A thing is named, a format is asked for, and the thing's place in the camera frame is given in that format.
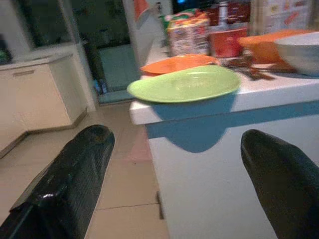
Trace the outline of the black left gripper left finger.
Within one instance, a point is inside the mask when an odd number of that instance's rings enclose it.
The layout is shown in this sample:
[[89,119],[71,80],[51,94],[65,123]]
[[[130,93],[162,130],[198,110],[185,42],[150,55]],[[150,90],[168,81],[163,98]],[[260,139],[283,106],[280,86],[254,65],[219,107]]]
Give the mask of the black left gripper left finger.
[[83,239],[115,145],[95,124],[80,131],[31,181],[0,227],[2,239]]

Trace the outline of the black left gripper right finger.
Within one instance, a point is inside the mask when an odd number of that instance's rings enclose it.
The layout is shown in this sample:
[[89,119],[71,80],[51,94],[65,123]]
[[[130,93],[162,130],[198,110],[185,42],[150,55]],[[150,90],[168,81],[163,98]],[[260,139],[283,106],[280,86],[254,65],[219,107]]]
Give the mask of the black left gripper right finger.
[[259,202],[279,239],[319,237],[319,168],[298,147],[251,129],[241,157]]

